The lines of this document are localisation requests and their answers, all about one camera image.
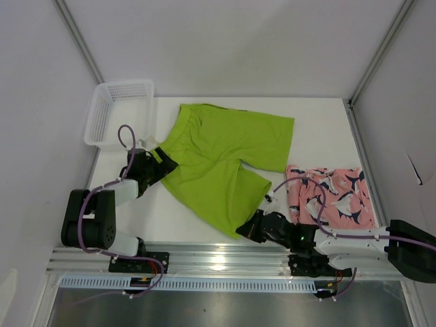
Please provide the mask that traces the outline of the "lime green cloth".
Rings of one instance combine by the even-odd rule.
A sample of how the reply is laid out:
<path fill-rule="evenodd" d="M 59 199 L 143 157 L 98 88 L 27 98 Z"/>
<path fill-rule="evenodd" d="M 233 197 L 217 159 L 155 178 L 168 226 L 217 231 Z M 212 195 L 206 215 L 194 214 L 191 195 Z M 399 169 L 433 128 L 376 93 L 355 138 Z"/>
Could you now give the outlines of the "lime green cloth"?
<path fill-rule="evenodd" d="M 238 238 L 237 229 L 259 208 L 271 181 L 247 170 L 283 173 L 295 120 L 212 104 L 181 104 L 160 149 L 177 167 L 164 187 L 199 218 Z"/>

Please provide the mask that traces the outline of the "pink shark print shorts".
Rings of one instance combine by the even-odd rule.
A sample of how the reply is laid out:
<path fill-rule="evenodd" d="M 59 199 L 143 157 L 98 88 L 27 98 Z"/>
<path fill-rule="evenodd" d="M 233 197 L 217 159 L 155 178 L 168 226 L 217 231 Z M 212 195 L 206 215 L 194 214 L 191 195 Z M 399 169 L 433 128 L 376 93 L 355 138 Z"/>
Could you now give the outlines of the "pink shark print shorts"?
<path fill-rule="evenodd" d="M 289 165 L 287 203 L 293 223 L 315 225 L 321 205 L 320 222 L 338 229 L 366 229 L 376 226 L 371 199 L 361 168 L 299 168 Z"/>

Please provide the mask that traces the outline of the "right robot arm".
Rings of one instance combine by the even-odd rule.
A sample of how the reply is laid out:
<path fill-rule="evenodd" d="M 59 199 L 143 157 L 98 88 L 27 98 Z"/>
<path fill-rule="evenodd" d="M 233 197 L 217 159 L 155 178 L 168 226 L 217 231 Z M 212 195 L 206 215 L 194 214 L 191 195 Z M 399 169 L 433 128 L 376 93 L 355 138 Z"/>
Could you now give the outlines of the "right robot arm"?
<path fill-rule="evenodd" d="M 256 243 L 289 249 L 296 277 L 350 277 L 355 268 L 398 272 L 421 283 L 435 282 L 435 237 L 402 220 L 363 230 L 291 223 L 278 212 L 256 211 L 237 234 Z"/>

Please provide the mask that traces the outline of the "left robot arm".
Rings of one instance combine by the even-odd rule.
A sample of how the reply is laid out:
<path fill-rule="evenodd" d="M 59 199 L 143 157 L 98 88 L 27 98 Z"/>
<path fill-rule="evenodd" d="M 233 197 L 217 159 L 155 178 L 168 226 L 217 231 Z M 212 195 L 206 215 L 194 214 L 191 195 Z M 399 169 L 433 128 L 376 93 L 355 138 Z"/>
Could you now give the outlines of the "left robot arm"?
<path fill-rule="evenodd" d="M 127 165 L 119 177 L 92 190 L 70 192 L 61 229 L 66 247 L 87 253 L 122 257 L 130 271 L 138 273 L 148 264 L 142 239 L 117 230 L 116 208 L 143 196 L 145 191 L 178 167 L 161 148 L 153 152 L 130 149 Z"/>

